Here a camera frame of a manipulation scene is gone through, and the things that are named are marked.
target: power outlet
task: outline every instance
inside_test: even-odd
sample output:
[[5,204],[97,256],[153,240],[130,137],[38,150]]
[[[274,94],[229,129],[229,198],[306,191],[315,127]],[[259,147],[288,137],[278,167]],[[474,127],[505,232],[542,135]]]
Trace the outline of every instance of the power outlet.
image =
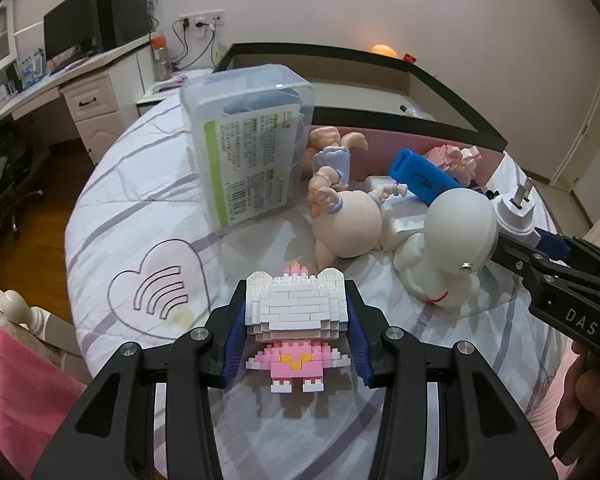
[[191,14],[181,14],[181,19],[188,18],[194,34],[199,38],[209,33],[208,27],[196,27],[196,23],[215,24],[216,27],[224,25],[224,10],[204,10],[203,12],[192,12]]

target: plastic box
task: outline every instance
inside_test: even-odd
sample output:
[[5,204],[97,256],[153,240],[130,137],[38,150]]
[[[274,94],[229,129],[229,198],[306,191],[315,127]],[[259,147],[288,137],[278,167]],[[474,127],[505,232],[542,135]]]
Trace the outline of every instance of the plastic box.
[[314,114],[309,82],[270,64],[210,74],[180,97],[216,230],[292,202]]

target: figurine hand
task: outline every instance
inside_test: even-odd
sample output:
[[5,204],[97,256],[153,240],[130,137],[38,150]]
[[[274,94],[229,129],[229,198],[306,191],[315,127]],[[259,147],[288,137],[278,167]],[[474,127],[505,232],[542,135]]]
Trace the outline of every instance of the figurine hand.
[[586,370],[587,350],[573,343],[571,349],[579,354],[564,378],[564,393],[555,416],[558,431],[569,428],[581,407],[600,420],[600,370]]
[[338,203],[338,193],[331,187],[321,187],[314,193],[314,199],[321,209],[329,210]]

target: drawer handle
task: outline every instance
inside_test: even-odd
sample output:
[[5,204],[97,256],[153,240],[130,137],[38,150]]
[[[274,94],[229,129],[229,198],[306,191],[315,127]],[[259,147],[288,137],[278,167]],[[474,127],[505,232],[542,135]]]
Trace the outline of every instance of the drawer handle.
[[78,102],[78,106],[79,106],[80,108],[82,108],[83,106],[88,106],[88,105],[90,105],[91,103],[94,103],[94,102],[96,102],[97,100],[98,100],[98,99],[97,99],[96,97],[94,97],[94,98],[93,98],[91,101],[87,101],[87,102],[85,102],[85,103],[83,103],[82,101],[80,101],[80,102]]

